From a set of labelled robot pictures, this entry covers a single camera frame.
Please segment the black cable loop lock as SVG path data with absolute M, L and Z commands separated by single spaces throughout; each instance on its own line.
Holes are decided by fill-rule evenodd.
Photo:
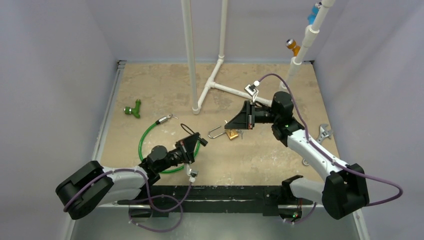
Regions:
M 188 127 L 186 124 L 181 123 L 180 126 L 188 134 L 190 134 L 190 135 L 195 134 L 195 132 L 190 127 Z M 201 136 L 199 136 L 197 139 L 199 141 L 199 144 L 202 145 L 203 147 L 205 147 L 208 144 L 208 141 L 205 138 L 202 138 Z

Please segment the padlock key set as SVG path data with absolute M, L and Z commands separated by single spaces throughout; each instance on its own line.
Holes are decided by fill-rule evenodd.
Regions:
M 242 129 L 237 129 L 237 130 L 236 130 L 236 132 L 238 133 L 238 136 L 239 136 L 241 139 L 243 139 L 244 131 L 243 131 Z

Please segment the brass padlock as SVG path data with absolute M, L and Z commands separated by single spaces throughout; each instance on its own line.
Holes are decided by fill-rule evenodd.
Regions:
M 221 136 L 227 136 L 230 141 L 232 141 L 232 140 L 234 140 L 234 139 L 236 139 L 240 136 L 240 134 L 235 129 L 225 129 L 224 131 L 222 131 L 222 132 L 220 132 L 216 135 L 213 135 L 213 132 L 215 132 L 216 130 L 218 130 L 220 128 L 221 128 L 221 126 L 217 126 L 213 129 L 209 130 L 208 133 L 207 133 L 207 136 L 210 139 L 216 139 L 216 138 L 221 137 Z

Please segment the lock key set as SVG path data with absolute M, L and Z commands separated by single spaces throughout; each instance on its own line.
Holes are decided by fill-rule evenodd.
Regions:
M 171 114 L 166 115 L 166 116 L 165 116 L 165 118 L 166 118 L 166 119 L 171 119 L 171 118 L 179 119 L 176 115 L 174 115 L 174 114 L 172 114 L 172 113 L 171 113 Z

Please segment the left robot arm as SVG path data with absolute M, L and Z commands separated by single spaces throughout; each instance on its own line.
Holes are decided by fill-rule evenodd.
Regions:
M 198 172 L 190 168 L 195 162 L 198 145 L 206 146 L 208 141 L 195 132 L 175 143 L 168 150 L 157 145 L 137 166 L 131 168 L 110 168 L 93 160 L 61 182 L 55 193 L 63 204 L 63 211 L 73 220 L 81 219 L 96 207 L 112 202 L 129 200 L 138 205 L 152 202 L 150 187 L 160 178 L 160 173 L 170 167 L 184 165 L 191 186 Z

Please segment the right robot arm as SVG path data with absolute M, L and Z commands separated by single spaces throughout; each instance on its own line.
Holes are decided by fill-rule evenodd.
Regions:
M 367 206 L 370 202 L 363 168 L 348 164 L 331 154 L 294 117 L 295 104 L 289 93 L 278 91 L 271 106 L 246 100 L 240 112 L 228 121 L 228 130 L 251 130 L 256 124 L 270 124 L 274 137 L 296 152 L 322 178 L 322 182 L 295 175 L 281 183 L 280 196 L 288 204 L 306 199 L 323 205 L 336 220 Z

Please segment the green pipe fitting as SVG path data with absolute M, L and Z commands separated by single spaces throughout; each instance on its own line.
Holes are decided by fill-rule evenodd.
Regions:
M 126 107 L 123 108 L 123 112 L 126 115 L 132 115 L 135 118 L 140 119 L 141 118 L 141 115 L 140 115 L 141 103 L 142 102 L 141 102 L 140 99 L 136 99 L 135 107 L 126 106 Z

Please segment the adjustable wrench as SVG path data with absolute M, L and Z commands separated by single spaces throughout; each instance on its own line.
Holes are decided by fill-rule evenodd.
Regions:
M 331 139 L 334 131 L 329 128 L 329 124 L 323 123 L 319 126 L 319 135 L 316 138 L 316 142 L 322 145 L 325 139 Z

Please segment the orange valve fitting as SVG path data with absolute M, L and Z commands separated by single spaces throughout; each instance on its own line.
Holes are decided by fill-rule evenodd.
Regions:
M 286 41 L 285 46 L 293 52 L 293 56 L 296 57 L 301 49 L 301 47 L 297 44 L 297 42 L 290 38 Z

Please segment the blue valve fitting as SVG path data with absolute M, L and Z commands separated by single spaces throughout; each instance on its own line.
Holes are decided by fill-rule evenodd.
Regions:
M 316 2 L 313 7 L 311 8 L 311 13 L 308 15 L 307 20 L 308 20 L 308 24 L 312 25 L 321 9 L 322 3 Z

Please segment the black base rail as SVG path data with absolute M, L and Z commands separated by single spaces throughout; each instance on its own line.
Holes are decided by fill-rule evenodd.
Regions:
M 301 217 L 302 206 L 312 201 L 290 196 L 283 185 L 154 185 L 157 208 L 186 213 L 262 214 L 264 217 Z M 173 199 L 182 201 L 180 207 Z

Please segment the aluminium frame rail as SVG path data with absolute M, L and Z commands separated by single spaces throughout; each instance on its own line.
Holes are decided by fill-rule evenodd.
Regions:
M 115 103 L 116 103 L 116 99 L 120 89 L 120 84 L 123 78 L 123 74 L 124 74 L 124 70 L 127 65 L 127 62 L 128 62 L 127 60 L 119 60 L 117 62 L 117 68 L 116 68 L 114 78 L 112 81 L 110 94 L 108 96 L 107 103 L 105 105 L 103 119 L 100 124 L 99 131 L 96 137 L 96 142 L 95 142 L 92 156 L 90 159 L 91 161 L 100 162 L 102 159 L 102 154 L 104 151 L 104 146 L 105 146 L 107 135 L 108 135 L 108 130 L 112 121 L 113 114 L 114 114 Z

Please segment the white pvc pipe frame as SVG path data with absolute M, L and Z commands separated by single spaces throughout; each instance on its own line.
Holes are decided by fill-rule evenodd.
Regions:
M 309 25 L 307 17 L 316 2 L 322 6 Z M 340 0 L 183 0 L 193 114 L 199 114 L 212 89 L 247 96 L 217 83 L 225 64 L 284 63 L 287 79 L 294 79 L 303 62 L 316 58 L 341 4 Z M 301 47 L 297 56 L 286 47 L 288 39 Z

